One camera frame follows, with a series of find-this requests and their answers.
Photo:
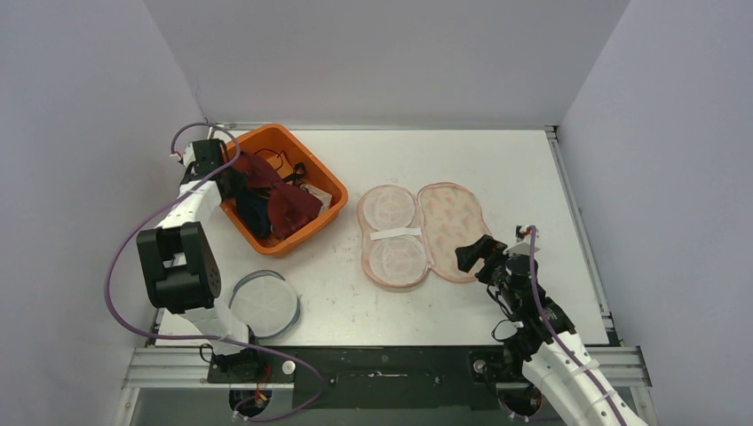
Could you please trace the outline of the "floral padded bra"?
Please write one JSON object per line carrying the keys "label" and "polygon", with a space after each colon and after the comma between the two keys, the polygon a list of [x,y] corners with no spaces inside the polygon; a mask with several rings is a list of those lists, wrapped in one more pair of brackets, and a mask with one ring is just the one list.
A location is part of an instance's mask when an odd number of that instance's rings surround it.
{"label": "floral padded bra", "polygon": [[361,229],[361,268],[387,288],[412,288],[433,272],[454,283],[474,281],[458,269],[455,249],[490,234],[476,195],[450,182],[424,186],[418,193],[380,185],[357,204]]}

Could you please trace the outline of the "maroon bra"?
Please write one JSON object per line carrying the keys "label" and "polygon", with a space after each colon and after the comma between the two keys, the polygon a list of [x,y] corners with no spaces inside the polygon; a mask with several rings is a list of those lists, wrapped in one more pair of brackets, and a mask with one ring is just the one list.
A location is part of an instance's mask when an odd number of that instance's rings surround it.
{"label": "maroon bra", "polygon": [[285,240],[319,216],[321,202],[299,186],[285,183],[263,158],[242,153],[233,168],[242,174],[240,191],[267,199],[270,236]]}

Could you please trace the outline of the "orange plastic tub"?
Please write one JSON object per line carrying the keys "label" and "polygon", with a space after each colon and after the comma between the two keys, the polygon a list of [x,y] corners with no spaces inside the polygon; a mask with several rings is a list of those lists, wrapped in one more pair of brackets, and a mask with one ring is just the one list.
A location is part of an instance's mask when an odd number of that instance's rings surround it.
{"label": "orange plastic tub", "polygon": [[280,124],[266,124],[227,141],[233,170],[245,172],[241,194],[221,204],[259,254],[282,257],[332,222],[347,202],[345,186]]}

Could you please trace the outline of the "white mesh laundry bag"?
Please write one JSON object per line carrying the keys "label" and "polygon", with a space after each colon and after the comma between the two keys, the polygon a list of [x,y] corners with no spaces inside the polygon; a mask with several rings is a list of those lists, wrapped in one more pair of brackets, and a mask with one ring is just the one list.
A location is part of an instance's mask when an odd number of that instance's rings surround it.
{"label": "white mesh laundry bag", "polygon": [[239,279],[227,303],[234,316],[259,340],[283,335],[301,315],[297,291],[273,270],[254,271]]}

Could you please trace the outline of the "navy blue bra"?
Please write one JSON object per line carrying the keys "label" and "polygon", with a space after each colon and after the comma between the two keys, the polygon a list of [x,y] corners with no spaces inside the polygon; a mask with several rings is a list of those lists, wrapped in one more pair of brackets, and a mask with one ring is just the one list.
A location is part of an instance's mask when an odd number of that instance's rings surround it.
{"label": "navy blue bra", "polygon": [[236,195],[235,204],[236,215],[249,232],[257,239],[267,239],[272,229],[267,213],[267,199],[244,189]]}

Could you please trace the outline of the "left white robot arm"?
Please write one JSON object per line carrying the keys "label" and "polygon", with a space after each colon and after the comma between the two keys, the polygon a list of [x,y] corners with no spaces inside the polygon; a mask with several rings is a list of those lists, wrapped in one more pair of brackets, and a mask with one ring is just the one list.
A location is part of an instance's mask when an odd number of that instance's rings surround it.
{"label": "left white robot arm", "polygon": [[220,139],[190,143],[175,205],[136,243],[152,305],[187,320],[209,341],[216,372],[250,383],[264,374],[266,360],[252,347],[251,328],[221,298],[221,274],[203,229],[233,187],[228,158]]}

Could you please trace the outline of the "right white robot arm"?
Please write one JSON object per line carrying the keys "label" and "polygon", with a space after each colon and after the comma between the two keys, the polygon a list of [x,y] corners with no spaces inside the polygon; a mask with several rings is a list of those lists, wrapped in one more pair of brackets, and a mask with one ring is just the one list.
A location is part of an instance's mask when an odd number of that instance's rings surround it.
{"label": "right white robot arm", "polygon": [[601,372],[575,324],[540,285],[535,260],[537,231],[527,229],[527,254],[513,254],[506,244],[485,234],[455,250],[457,267],[487,286],[516,328],[503,339],[504,373],[527,380],[541,392],[567,425],[642,425]]}

